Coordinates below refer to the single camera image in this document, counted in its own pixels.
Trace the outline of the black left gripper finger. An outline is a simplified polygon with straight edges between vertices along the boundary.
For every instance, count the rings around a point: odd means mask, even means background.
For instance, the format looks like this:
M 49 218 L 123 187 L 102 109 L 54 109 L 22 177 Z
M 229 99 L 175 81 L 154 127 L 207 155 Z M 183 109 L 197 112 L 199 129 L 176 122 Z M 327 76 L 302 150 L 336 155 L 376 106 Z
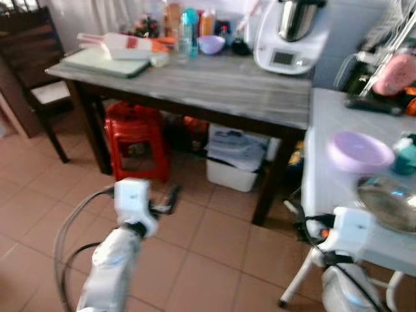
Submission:
M 181 189 L 181 185 L 173 185 L 173 187 L 170 187 L 169 193 L 164 196 L 164 214 L 173 214 L 176 211 Z

